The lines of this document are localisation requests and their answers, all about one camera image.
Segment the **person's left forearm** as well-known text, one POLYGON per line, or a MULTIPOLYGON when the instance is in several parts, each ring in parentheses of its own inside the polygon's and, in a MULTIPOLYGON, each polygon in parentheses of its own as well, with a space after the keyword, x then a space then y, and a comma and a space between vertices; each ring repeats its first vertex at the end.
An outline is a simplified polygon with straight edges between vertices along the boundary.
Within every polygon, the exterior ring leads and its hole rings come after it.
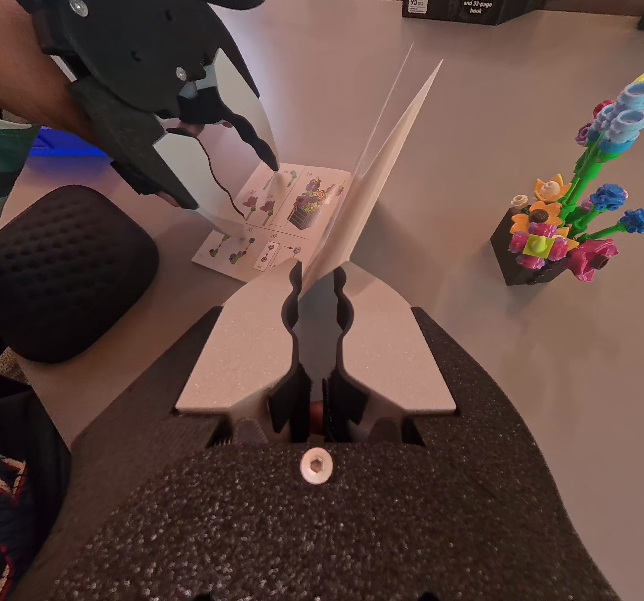
POLYGON ((37 124, 1 119, 1 201, 11 193, 40 128, 37 124))

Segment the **green lego sprig blue buds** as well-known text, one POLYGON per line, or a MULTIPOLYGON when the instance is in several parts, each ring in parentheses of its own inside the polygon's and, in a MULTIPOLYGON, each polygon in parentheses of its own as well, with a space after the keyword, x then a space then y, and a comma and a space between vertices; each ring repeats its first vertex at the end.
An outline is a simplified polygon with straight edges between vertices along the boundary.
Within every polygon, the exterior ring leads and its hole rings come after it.
POLYGON ((604 164, 618 158, 639 139, 643 131, 643 75, 627 85, 615 100, 599 105, 593 116, 593 121, 578 133, 576 141, 585 151, 576 163, 571 187, 560 200, 559 217, 566 223, 604 164))

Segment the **blue plastic bin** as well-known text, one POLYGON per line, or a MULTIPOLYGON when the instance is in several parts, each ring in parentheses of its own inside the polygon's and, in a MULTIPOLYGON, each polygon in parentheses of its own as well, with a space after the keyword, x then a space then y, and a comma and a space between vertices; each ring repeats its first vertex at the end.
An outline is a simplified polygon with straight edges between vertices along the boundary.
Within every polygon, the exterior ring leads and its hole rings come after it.
POLYGON ((98 157, 107 158, 101 149, 75 134, 41 127, 29 152, 30 156, 98 157))

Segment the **lego flower bouquet model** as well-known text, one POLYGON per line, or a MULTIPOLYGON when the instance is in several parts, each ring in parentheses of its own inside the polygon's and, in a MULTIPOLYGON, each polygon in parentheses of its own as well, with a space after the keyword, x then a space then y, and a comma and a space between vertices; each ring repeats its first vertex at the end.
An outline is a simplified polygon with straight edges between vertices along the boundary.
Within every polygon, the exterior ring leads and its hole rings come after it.
MULTIPOLYGON (((615 99, 604 100, 599 105, 611 100, 615 99)), ((560 200, 571 187, 572 179, 573 175, 566 181, 561 174, 545 180, 537 178, 532 195, 516 195, 511 200, 490 238, 507 286, 549 283, 566 270, 577 280, 590 283, 619 253, 613 235, 643 233, 642 208, 625 210, 615 224, 591 231, 598 216, 621 211, 628 200, 628 192, 616 183, 605 183, 588 193, 591 181, 566 223, 559 217, 560 200)))

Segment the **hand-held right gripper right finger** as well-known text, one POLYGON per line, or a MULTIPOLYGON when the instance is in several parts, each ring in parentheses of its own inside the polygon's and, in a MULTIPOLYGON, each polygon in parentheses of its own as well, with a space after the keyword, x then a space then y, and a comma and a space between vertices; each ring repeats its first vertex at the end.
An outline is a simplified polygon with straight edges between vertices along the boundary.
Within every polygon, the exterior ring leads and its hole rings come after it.
POLYGON ((419 323, 423 310, 352 262, 334 269, 334 292, 341 331, 323 386, 326 438, 364 442, 391 429, 414 442, 414 417, 455 414, 419 323))

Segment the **person's black lettered jersey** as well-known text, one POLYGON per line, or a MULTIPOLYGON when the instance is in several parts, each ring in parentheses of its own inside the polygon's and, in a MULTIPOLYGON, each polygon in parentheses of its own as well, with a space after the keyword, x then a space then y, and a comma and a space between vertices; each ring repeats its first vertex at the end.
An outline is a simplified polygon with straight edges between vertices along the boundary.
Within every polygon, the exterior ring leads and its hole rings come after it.
POLYGON ((10 599, 59 515, 70 452, 33 388, 1 377, 1 599, 10 599))

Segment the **lego instruction booklet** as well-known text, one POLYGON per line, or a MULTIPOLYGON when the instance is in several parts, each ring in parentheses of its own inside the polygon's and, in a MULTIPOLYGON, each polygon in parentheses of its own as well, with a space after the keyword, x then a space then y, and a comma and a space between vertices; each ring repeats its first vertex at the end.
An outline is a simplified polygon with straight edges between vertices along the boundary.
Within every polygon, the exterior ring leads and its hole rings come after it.
POLYGON ((260 163, 238 192, 241 236, 211 232, 192 262, 249 283, 286 261, 302 264, 304 291, 350 259, 443 60, 402 113, 369 165, 354 172, 260 163))

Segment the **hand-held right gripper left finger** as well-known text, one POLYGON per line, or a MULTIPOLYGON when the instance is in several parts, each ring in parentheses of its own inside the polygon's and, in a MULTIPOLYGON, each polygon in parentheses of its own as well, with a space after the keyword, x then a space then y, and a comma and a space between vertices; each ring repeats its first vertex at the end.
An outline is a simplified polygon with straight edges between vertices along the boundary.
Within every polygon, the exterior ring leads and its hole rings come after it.
POLYGON ((255 420, 271 442, 303 443, 311 381, 294 326, 302 263, 288 259, 242 286, 222 306, 175 404, 183 415, 255 420))

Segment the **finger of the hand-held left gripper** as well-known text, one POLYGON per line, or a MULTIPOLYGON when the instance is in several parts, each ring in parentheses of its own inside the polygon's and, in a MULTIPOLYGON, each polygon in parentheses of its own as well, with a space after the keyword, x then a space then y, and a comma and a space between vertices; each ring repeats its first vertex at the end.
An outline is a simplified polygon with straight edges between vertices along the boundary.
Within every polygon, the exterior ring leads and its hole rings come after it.
POLYGON ((244 238, 245 218, 215 177, 210 157, 197 137, 187 130, 170 129, 155 142, 154 149, 196 201, 194 211, 220 233, 244 238))
POLYGON ((229 123, 271 170, 279 170, 279 155, 269 119, 246 64, 231 60, 219 48, 205 77, 187 82, 178 95, 179 118, 187 124, 229 123))

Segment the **person's left hand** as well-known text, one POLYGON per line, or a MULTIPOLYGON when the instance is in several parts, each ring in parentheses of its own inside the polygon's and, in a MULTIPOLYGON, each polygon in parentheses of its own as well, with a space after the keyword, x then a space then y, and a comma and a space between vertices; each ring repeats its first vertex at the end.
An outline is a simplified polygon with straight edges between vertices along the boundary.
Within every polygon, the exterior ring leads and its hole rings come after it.
POLYGON ((29 14, 15 0, 1 0, 1 108, 100 146, 92 121, 69 94, 68 82, 41 52, 29 14))

